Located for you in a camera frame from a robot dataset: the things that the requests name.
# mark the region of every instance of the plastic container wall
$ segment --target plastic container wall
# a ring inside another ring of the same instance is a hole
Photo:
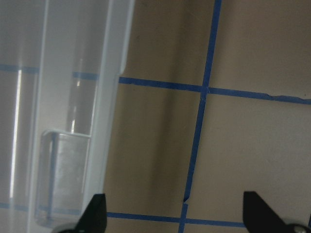
[[[0,2],[0,231],[48,233],[102,192],[134,1]]]
[[[45,1],[0,3],[0,231],[25,232]]]

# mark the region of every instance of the transparent plastic bin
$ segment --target transparent plastic bin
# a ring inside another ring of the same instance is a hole
[[[0,232],[50,233],[103,191],[133,8],[0,2]]]

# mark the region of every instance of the tan floor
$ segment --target tan floor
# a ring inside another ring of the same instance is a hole
[[[201,85],[213,0],[137,0],[124,77]],[[311,98],[311,1],[223,0],[210,86]],[[200,94],[120,84],[109,212],[180,217]],[[208,95],[187,218],[242,221],[256,190],[282,218],[311,213],[309,105]],[[178,232],[109,218],[108,232]],[[186,224],[185,233],[245,233]]]

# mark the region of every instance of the beige surface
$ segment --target beige surface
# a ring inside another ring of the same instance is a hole
[[[201,85],[213,2],[137,0],[123,76]],[[311,98],[310,3],[224,0],[210,86]],[[180,217],[198,101],[199,93],[120,85],[105,180],[108,211]],[[307,223],[310,111],[208,96],[187,217],[241,222],[243,191],[256,190],[281,217]],[[109,221],[111,232],[165,225]],[[177,232],[178,224],[167,226],[157,232]],[[186,224],[185,232],[246,229]]]
[[[184,233],[248,233],[246,228],[186,224]]]
[[[242,222],[243,191],[255,190],[307,224],[310,106],[211,95],[206,112],[187,217]]]
[[[202,84],[213,0],[138,0],[123,76]]]
[[[178,232],[178,223],[108,218],[105,233],[166,233]]]
[[[311,1],[224,0],[210,86],[311,98]]]
[[[199,93],[120,84],[117,103],[108,211],[179,217]]]

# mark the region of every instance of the blue tape line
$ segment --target blue tape line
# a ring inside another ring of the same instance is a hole
[[[197,120],[195,124],[190,164],[189,164],[186,187],[185,187],[185,194],[184,194],[184,203],[183,203],[183,208],[182,208],[181,215],[180,215],[178,233],[184,232],[184,225],[185,225],[187,210],[188,210],[188,205],[185,204],[185,202],[189,199],[190,193],[191,193],[193,174],[194,174],[195,163],[196,163],[196,158],[198,154],[198,148],[199,148],[199,142],[200,142],[201,130],[202,130],[202,124],[203,124],[203,117],[204,117],[204,111],[205,111],[205,105],[206,105],[206,98],[207,98],[207,93],[208,93],[208,85],[209,85],[209,80],[210,80],[212,64],[213,64],[213,56],[214,56],[214,50],[215,50],[215,44],[216,44],[216,36],[217,36],[221,5],[222,5],[222,0],[215,0],[213,17],[212,17],[212,25],[210,29],[209,42],[208,42],[207,60],[205,64],[202,91],[201,91],[201,96],[200,96]]]
[[[147,221],[157,221],[157,222],[176,222],[176,223],[179,222],[178,217],[135,215],[135,214],[112,213],[112,212],[107,212],[107,217],[147,220]]]
[[[206,87],[208,87],[210,74],[212,70],[221,6],[222,6],[222,0],[215,0],[212,25],[210,28],[210,35],[209,35],[209,42],[208,42],[207,58],[206,58],[206,63],[205,63],[205,71],[204,71],[204,76],[203,76],[203,85],[202,85]]]
[[[202,220],[187,218],[186,223],[188,224],[199,224],[199,225],[210,225],[210,226],[222,226],[222,227],[243,227],[242,222],[227,222],[227,221],[214,221],[214,220]]]
[[[160,88],[183,90],[183,91],[194,91],[194,92],[201,92],[201,89],[202,89],[202,87],[198,85],[170,83],[170,82],[153,81],[153,80],[145,80],[145,79],[134,79],[134,78],[126,78],[126,77],[120,77],[119,83],[133,84],[133,85],[138,85],[138,86],[160,87]]]
[[[211,94],[223,95],[223,96],[235,96],[235,97],[259,99],[259,100],[272,100],[272,101],[280,101],[280,102],[311,104],[311,99],[305,100],[305,99],[301,99],[299,97],[294,97],[294,96],[270,96],[268,94],[259,93],[259,92],[237,91],[237,90],[214,88],[214,87],[210,87],[209,92]]]
[[[183,204],[183,209],[186,210],[188,207],[187,204]],[[9,209],[10,205],[8,203],[1,203],[0,202],[0,208],[2,209]],[[20,211],[28,211],[28,207],[21,206],[21,205],[15,205],[15,210]],[[48,211],[47,206],[40,206],[40,210]],[[76,215],[79,216],[81,212],[76,209],[60,209],[55,208],[53,209],[54,213],[59,214],[67,214],[67,215]],[[173,222],[173,223],[179,223],[180,218],[178,217],[166,217],[166,216],[152,216],[152,215],[135,215],[135,214],[124,214],[124,213],[113,213],[113,212],[107,212],[107,217],[113,217],[113,218],[121,218],[121,219],[133,219],[133,220],[144,220],[144,221],[156,221],[156,222]],[[243,223],[240,222],[228,222],[228,221],[215,221],[215,220],[203,220],[203,219],[192,219],[192,218],[185,218],[184,221],[186,224],[197,224],[197,225],[210,225],[210,226],[222,226],[222,227],[245,227]]]
[[[0,70],[7,71],[7,72],[18,72],[21,70],[23,73],[28,73],[28,74],[39,73],[39,68],[37,67],[21,67],[21,66],[6,65],[6,64],[0,64]]]
[[[0,208],[1,209],[10,209],[11,205],[8,204],[8,203],[0,202]],[[24,206],[24,205],[14,205],[13,209],[14,210],[18,210],[18,211],[23,211],[23,212],[27,212],[28,211],[28,207]]]
[[[82,73],[82,72],[73,72],[72,76],[74,78],[85,79],[85,80],[98,80],[98,74],[93,73]]]
[[[186,223],[186,217],[187,217],[187,211],[188,211],[188,205],[186,203],[183,203],[181,214],[180,214],[180,220],[179,220],[179,226],[178,226],[178,233],[183,233],[185,229],[185,223]]]

